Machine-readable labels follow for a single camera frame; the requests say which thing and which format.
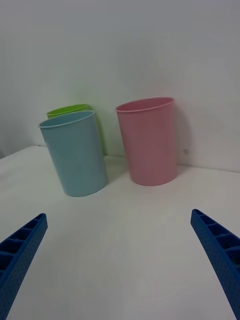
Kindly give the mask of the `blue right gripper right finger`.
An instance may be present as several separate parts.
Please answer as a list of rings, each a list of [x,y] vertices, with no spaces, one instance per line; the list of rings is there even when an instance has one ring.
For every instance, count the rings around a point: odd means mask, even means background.
[[[190,224],[196,233],[230,304],[240,319],[240,239],[198,209]]]

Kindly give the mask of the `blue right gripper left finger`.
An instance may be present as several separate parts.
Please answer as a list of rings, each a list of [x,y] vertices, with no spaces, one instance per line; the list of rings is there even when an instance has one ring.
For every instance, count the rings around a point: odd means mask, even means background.
[[[0,319],[5,320],[47,231],[41,213],[0,243]]]

